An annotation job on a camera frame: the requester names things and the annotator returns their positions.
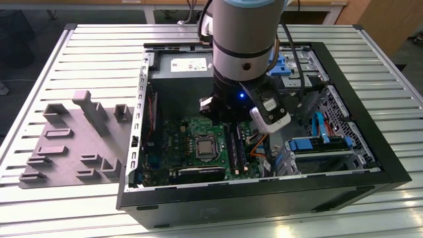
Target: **desk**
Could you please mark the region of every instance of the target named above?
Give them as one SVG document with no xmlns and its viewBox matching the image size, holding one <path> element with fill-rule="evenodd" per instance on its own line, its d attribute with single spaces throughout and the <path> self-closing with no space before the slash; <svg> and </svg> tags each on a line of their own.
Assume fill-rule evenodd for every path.
<svg viewBox="0 0 423 238">
<path fill-rule="evenodd" d="M 46 104 L 77 108 L 70 97 L 85 89 L 102 107 L 134 106 L 144 43 L 197 41 L 194 25 L 78 25 L 61 34 L 0 147 L 0 236 L 421 237 L 421 97 L 364 31 L 339 25 L 288 27 L 294 41 L 325 43 L 412 182 L 339 211 L 154 231 L 116 211 L 117 183 L 20 189 Z M 278 37 L 285 41 L 281 27 Z"/>
<path fill-rule="evenodd" d="M 144 12 L 146 24 L 153 24 L 154 10 L 188 10 L 186 0 L 144 0 Z M 194 7 L 201 10 L 206 0 L 198 0 Z M 300 0 L 300 11 L 324 11 L 327 12 L 323 24 L 333 25 L 343 7 L 347 6 L 349 0 Z M 297 2 L 293 1 L 285 8 L 285 11 L 297 11 Z"/>
<path fill-rule="evenodd" d="M 194 10 L 201 10 L 205 0 L 198 0 Z M 349 0 L 300 0 L 300 11 L 327 12 L 323 24 L 333 25 Z M 296 11 L 296 1 L 286 11 Z M 188 10 L 185 0 L 0 0 L 0 9 L 20 10 L 142 10 L 146 24 L 154 24 L 154 10 Z"/>
</svg>

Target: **wooden cabinet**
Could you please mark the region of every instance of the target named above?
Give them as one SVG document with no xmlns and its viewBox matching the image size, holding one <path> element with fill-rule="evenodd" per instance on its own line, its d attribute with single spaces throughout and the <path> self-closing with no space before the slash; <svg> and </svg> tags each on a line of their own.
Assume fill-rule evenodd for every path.
<svg viewBox="0 0 423 238">
<path fill-rule="evenodd" d="M 392 56 L 423 23 L 423 0 L 351 0 L 336 24 L 359 24 Z"/>
</svg>

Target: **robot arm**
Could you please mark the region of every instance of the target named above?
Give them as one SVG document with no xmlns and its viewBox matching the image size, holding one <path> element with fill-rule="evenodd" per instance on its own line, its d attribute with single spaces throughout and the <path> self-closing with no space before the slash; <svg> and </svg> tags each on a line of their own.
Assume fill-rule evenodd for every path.
<svg viewBox="0 0 423 238">
<path fill-rule="evenodd" d="M 200 113 L 228 124 L 252 119 L 265 134 L 289 122 L 266 76 L 270 55 L 278 50 L 282 7 L 284 0 L 214 0 L 210 5 L 213 91 L 200 99 Z"/>
</svg>

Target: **gray 3d-printed part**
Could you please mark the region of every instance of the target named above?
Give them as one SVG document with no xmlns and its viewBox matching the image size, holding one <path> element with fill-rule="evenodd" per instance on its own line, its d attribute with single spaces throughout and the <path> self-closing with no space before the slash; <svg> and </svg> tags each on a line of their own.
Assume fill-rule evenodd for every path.
<svg viewBox="0 0 423 238">
<path fill-rule="evenodd" d="M 101 118 L 101 113 L 97 112 L 96 105 L 90 101 L 90 92 L 86 90 L 74 91 L 72 102 L 80 106 L 80 109 L 84 112 L 84 116 L 89 121 L 92 127 L 97 131 L 98 135 L 106 135 L 109 131 Z"/>
<path fill-rule="evenodd" d="M 46 130 L 44 133 L 45 138 L 53 139 L 58 137 L 72 137 L 73 136 L 73 131 L 68 129 L 53 129 L 53 130 Z"/>
<path fill-rule="evenodd" d="M 108 177 L 108 178 L 118 178 L 120 176 L 120 168 L 121 168 L 121 163 L 118 160 L 116 160 L 113 166 L 108 162 L 106 159 L 102 159 L 101 163 L 101 173 Z"/>
<path fill-rule="evenodd" d="M 56 104 L 48 104 L 46 108 L 44 110 L 42 116 L 45 117 L 46 121 L 52 124 L 52 125 L 61 125 L 65 124 L 64 120 L 61 119 L 62 114 L 68 114 L 68 110 L 65 109 L 65 107 L 62 106 L 61 103 L 56 103 Z"/>
<path fill-rule="evenodd" d="M 26 160 L 26 165 L 29 165 L 33 168 L 49 167 L 52 166 L 52 160 L 45 156 L 29 157 Z"/>
<path fill-rule="evenodd" d="M 68 148 L 65 146 L 40 146 L 36 150 L 37 155 L 58 155 L 65 154 L 68 152 Z"/>
<path fill-rule="evenodd" d="M 80 161 L 84 165 L 98 165 L 101 163 L 101 156 L 98 154 L 80 155 Z"/>
<path fill-rule="evenodd" d="M 93 106 L 94 106 L 96 111 L 100 113 L 102 120 L 108 120 L 106 113 L 104 111 L 101 103 L 93 103 Z"/>
<path fill-rule="evenodd" d="M 130 111 L 125 104 L 117 104 L 114 106 L 113 115 L 117 122 L 128 122 L 132 120 Z"/>
<path fill-rule="evenodd" d="M 74 177 L 77 177 L 81 181 L 93 180 L 93 179 L 98 179 L 100 174 L 98 174 L 97 170 L 94 170 L 94 169 L 78 170 L 78 171 L 76 171 Z"/>
<path fill-rule="evenodd" d="M 18 177 L 18 180 L 22 183 L 42 183 L 45 181 L 45 174 L 40 172 L 22 173 Z"/>
<path fill-rule="evenodd" d="M 93 103 L 98 114 L 101 115 L 101 108 L 97 103 Z M 53 187 L 53 186 L 69 186 L 69 185 L 84 185 L 84 184 L 100 184 L 117 182 L 118 178 L 113 178 L 105 166 L 105 173 L 110 176 L 109 178 L 101 172 L 102 158 L 106 159 L 108 164 L 112 165 L 112 169 L 118 165 L 116 160 L 126 157 L 128 146 L 129 146 L 129 135 L 130 135 L 130 122 L 117 123 L 113 119 L 114 108 L 104 108 L 104 120 L 108 130 L 112 132 L 105 136 L 98 136 L 93 126 L 85 119 L 84 112 L 81 109 L 66 110 L 66 114 L 60 114 L 62 124 L 45 123 L 41 136 L 36 149 L 32 152 L 32 158 L 40 157 L 36 153 L 41 148 L 41 153 L 48 148 L 52 152 L 52 148 L 56 152 L 60 152 L 61 148 L 66 147 L 66 153 L 48 154 L 45 157 L 52 161 L 50 166 L 26 166 L 25 173 L 41 173 L 45 178 L 38 178 L 36 181 L 44 182 L 24 182 L 18 183 L 20 188 L 37 188 L 37 187 Z M 45 132 L 56 129 L 69 129 L 73 133 L 72 137 L 45 137 Z M 78 179 L 76 171 L 86 171 L 94 169 L 98 173 L 97 177 L 92 179 Z"/>
</svg>

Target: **black cable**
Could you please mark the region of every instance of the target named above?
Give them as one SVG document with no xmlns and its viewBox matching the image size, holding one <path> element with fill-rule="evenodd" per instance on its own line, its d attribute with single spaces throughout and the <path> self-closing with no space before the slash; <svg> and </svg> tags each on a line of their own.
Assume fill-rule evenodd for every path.
<svg viewBox="0 0 423 238">
<path fill-rule="evenodd" d="M 205 5 L 204 5 L 204 9 L 202 9 L 202 11 L 201 11 L 201 15 L 200 15 L 200 19 L 198 19 L 197 36 L 198 36 L 200 39 L 201 39 L 202 20 L 204 20 L 204 16 L 205 16 L 206 9 L 208 9 L 209 6 L 210 6 L 210 3 L 212 3 L 212 0 L 208 0 L 206 3 L 205 3 Z"/>
<path fill-rule="evenodd" d="M 293 60 L 294 60 L 294 64 L 296 64 L 296 70 L 298 73 L 298 81 L 300 81 L 300 90 L 297 93 L 297 98 L 301 99 L 302 98 L 302 94 L 304 94 L 304 87 L 305 87 L 305 80 L 304 80 L 304 73 L 302 73 L 302 69 L 301 69 L 301 65 L 298 63 L 298 58 L 297 58 L 297 54 L 296 54 L 296 49 L 294 49 L 294 45 L 293 45 L 293 40 L 292 40 L 292 36 L 288 30 L 288 27 L 285 26 L 285 24 L 281 24 L 282 30 L 284 30 L 284 34 L 285 37 L 288 38 L 289 41 L 289 46 L 292 49 L 292 55 L 293 55 Z"/>
</svg>

